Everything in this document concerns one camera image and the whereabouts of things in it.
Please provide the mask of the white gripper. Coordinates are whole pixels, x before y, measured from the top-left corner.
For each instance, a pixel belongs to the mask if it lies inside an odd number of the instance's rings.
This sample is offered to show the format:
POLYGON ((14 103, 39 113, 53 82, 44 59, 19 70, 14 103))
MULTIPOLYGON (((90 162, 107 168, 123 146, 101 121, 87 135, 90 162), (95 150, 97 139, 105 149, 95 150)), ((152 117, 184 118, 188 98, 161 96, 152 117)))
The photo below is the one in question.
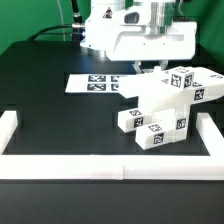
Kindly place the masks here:
POLYGON ((85 23, 85 47, 103 52, 111 61, 135 61, 136 74, 142 74, 141 61, 159 61, 162 71, 168 60, 191 59, 195 54, 195 22, 174 22, 169 7, 133 6, 116 11, 110 19, 85 23))

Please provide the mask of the robot base column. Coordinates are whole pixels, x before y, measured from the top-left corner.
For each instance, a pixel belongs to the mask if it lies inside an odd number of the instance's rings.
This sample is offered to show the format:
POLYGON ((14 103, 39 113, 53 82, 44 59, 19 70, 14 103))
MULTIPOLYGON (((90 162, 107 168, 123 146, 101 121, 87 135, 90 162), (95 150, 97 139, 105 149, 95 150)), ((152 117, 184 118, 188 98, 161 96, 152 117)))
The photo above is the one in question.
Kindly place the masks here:
POLYGON ((114 12, 125 8, 125 3, 125 0, 91 0, 91 12, 86 21, 110 19, 114 12))

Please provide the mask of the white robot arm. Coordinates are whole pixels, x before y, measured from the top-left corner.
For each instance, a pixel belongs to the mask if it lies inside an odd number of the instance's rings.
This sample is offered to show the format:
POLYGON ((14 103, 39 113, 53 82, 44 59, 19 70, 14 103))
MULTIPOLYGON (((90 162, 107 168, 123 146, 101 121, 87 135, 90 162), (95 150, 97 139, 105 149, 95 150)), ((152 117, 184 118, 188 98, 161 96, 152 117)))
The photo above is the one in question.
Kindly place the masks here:
POLYGON ((195 55, 197 23, 181 19, 183 0, 91 0, 81 50, 112 61, 131 61, 137 72, 143 61, 158 61, 164 70, 171 60, 195 55))

